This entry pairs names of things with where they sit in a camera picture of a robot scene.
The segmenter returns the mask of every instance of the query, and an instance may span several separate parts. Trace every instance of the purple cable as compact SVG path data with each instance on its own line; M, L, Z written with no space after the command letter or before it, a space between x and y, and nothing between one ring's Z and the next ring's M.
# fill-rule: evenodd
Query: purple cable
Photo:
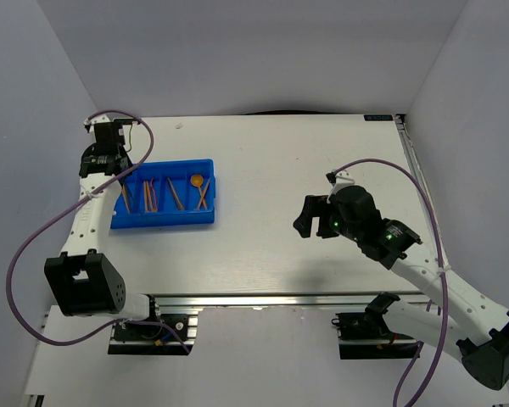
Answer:
M443 250L441 248L441 238L439 236L438 225L435 220L435 213L433 211L432 204L428 200L428 195L423 191L419 182L408 171L404 170L399 165L391 163L390 161L386 161L384 159L358 159L356 161L353 161L352 163L348 163L348 164L338 168L337 170L333 171L333 173L337 174L340 171L348 169L349 167L352 167L357 164L362 164L362 163L379 163L379 164L384 164L384 165L393 167L393 168L397 169L398 171L400 171L402 174L404 174L407 178L409 178L411 180L411 182L415 185L415 188L418 190L418 193L421 195L422 201L424 202L424 205L426 206L426 210L428 211L428 216L430 218L430 224L431 224L432 230L433 230L433 237L435 240L435 248L436 248L437 255L438 255L438 267L443 269L443 267L444 267ZM424 393L424 390L426 390L426 387L430 383L430 380L432 380L433 374L435 373L435 369L438 366L439 359L441 358L441 354L443 353L443 347L445 346L445 337L447 335L447 325L448 325L448 320L449 320L449 292L447 289L447 278L446 278L445 273L441 273L439 276L441 277L441 287L443 289L443 303L441 305L441 310L443 312L443 318L441 321L441 332L439 333L438 345L435 349L435 354L433 355L433 361L428 369L428 373L424 377L424 380L422 381L418 390L415 392L415 394L413 394L413 397L411 397L411 400L409 400L409 402L406 404L406 407L413 406L418 401L418 399L422 396L422 393ZM432 305L432 301L430 300L426 311L430 310L431 305ZM413 365L415 365L415 362L417 361L418 357L420 356L423 346L424 346L424 343L419 342L418 349L417 349L415 355L413 356L413 359L411 359L411 362L409 362L409 365L407 366L406 371L404 371L404 374L398 381L398 385L396 386L396 390L394 392L393 407L398 406L398 398L400 396L401 387L403 386L403 384L407 378L407 375L411 371Z
M114 176L113 178L107 180L105 183L103 183L102 185L100 185L99 187L94 189L92 191L92 194L99 193L100 191L103 191L106 187L108 187L113 182L118 181L118 180L124 178L125 176L128 176L130 173L135 171L137 169L137 167L139 167L147 159L147 157L151 154L151 152L153 151L153 145L154 145L154 134L153 134L153 131L151 130L149 125L143 119L141 119L139 117L136 117L134 114L123 112L122 110L102 110L100 112L92 114L91 116L89 116L87 118L87 120L91 120L91 119L95 118L96 116L99 116L101 114L107 114L107 113L118 113L118 114L123 114L124 116L132 117L135 121L137 121L139 124L143 125L147 129L151 142L149 144L149 148L148 148L147 152L143 155L142 159L140 159L131 168L129 168L127 170L124 170L119 175ZM64 218L66 215L69 215L70 213L72 213L74 210L76 210L80 206L86 204L89 199L90 199L90 196L86 195L84 198L80 199L79 201L77 201L76 203L71 205L68 209L65 209L60 214L58 214L57 216L52 218L49 222L47 222L45 225L40 227L38 230L36 230L30 236L28 236L28 238L26 238L26 240L20 245L20 247L15 252L14 257L9 262L8 274L6 275L6 297L8 299L9 308L11 309L11 312L14 314L15 319L33 337L35 337L39 341L42 341L44 343L47 343L47 344L53 345L53 346L70 346L70 345L74 345L76 343L83 342L83 341L87 340L88 338L93 337L94 335L96 335L97 333L102 331L104 328L106 328L106 327L108 327L110 325L115 324L116 322L125 322L125 323L130 323L130 324L137 324L137 325L156 325L156 326L162 326L162 327L164 327L164 329L166 329L167 331L171 332L171 334L174 336L174 338L177 339L177 341L183 346L183 348L187 351L187 353L189 353L189 350L188 350L187 346L179 338L177 333L173 329L171 329L169 326L167 326L165 323L163 323L163 322L129 321L129 320L121 320L121 319L119 319L119 320L112 320L112 321L108 321L105 324L101 325L100 327L96 328L94 331L89 332L87 335L84 335L82 337L78 337L77 339L72 339L70 341L63 341L62 342L62 341L55 341L53 339L50 339L48 337L43 336L40 332L38 332L32 326L30 326L30 324L25 320L25 318L23 318L23 315L21 315L21 313L19 312L19 309L17 308L17 305L15 304L14 295L13 295L13 292L12 292L12 280L13 280L13 275L14 275L14 269L15 269L15 265L17 264L17 261L19 260L19 257L23 254L23 252L28 247L28 245L31 244L34 241L34 239L36 239L39 235L41 235L43 232L45 232L49 227L51 227L52 225L57 223L59 220Z

